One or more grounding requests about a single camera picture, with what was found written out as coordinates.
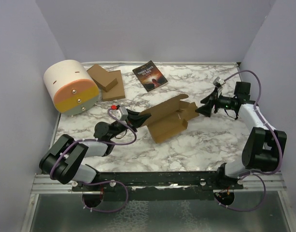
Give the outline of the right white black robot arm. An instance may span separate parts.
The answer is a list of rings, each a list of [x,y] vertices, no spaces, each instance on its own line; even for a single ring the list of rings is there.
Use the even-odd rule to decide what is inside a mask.
[[[237,82],[233,97],[222,95],[224,80],[216,78],[213,84],[213,92],[201,100],[202,106],[196,112],[211,117],[219,109],[225,112],[232,110],[236,114],[235,119],[241,118],[250,131],[241,158],[223,163],[217,169],[216,186],[226,189],[248,174],[276,171],[283,157],[287,135],[271,126],[261,114],[257,103],[250,99],[251,84]]]

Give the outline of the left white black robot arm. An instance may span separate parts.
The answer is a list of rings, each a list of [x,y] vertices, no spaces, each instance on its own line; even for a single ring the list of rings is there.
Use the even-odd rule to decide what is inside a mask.
[[[150,113],[142,115],[122,106],[108,109],[108,115],[114,122],[97,123],[93,138],[75,140],[70,135],[61,135],[43,156],[39,168],[49,174],[52,180],[57,180],[61,184],[73,180],[83,182],[90,191],[96,190],[100,184],[100,179],[96,176],[98,172],[89,165],[82,164],[84,157],[104,157],[116,146],[135,143],[137,128],[151,117]]]

